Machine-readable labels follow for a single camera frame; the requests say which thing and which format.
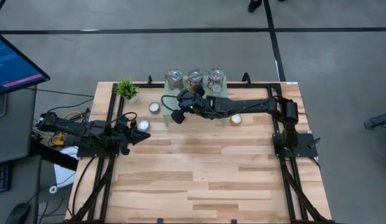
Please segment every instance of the wooden tabletop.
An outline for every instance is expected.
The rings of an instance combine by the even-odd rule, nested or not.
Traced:
[[[98,83],[90,120],[106,120],[112,86],[113,82]],[[297,102],[299,112],[304,112],[298,85],[281,83],[281,87],[283,96]],[[139,100],[124,105],[124,113],[134,111],[138,121],[150,122],[151,137],[131,146],[128,156],[116,159],[106,222],[156,223],[157,218],[166,223],[290,222],[280,162],[271,140],[271,116],[242,114],[240,126],[222,127],[219,120],[188,114],[183,124],[171,121],[166,127],[161,113],[151,115],[148,110],[151,102],[160,102],[162,93],[162,88],[140,88]],[[228,95],[233,100],[268,97],[261,88],[229,88]],[[296,129],[309,130],[305,115],[299,116]],[[89,160],[78,163],[70,208],[77,180]],[[83,177],[77,208],[92,192],[97,160]],[[308,158],[297,158],[297,163],[304,193],[324,217],[331,218],[319,167]],[[96,203],[97,218],[101,199]]]

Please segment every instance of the candle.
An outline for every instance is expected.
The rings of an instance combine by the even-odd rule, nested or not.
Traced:
[[[149,111],[151,114],[158,114],[160,112],[160,104],[158,103],[151,103],[149,105]]]
[[[146,120],[140,121],[138,124],[138,129],[140,131],[148,132],[150,130],[149,121],[146,121]]]
[[[235,114],[230,118],[230,124],[233,126],[238,126],[242,123],[242,117],[240,114]]]

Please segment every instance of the computer monitor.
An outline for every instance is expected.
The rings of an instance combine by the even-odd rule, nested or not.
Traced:
[[[6,93],[48,80],[44,71],[0,35],[0,115],[6,111]]]

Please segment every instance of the person's foot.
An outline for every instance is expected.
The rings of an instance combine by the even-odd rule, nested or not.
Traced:
[[[262,4],[262,0],[250,0],[248,5],[248,12],[253,13]]]

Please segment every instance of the white pot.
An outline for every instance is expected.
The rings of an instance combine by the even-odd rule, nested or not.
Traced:
[[[132,97],[130,100],[128,100],[128,102],[135,103],[136,100],[138,100],[138,94],[134,95],[134,97]]]

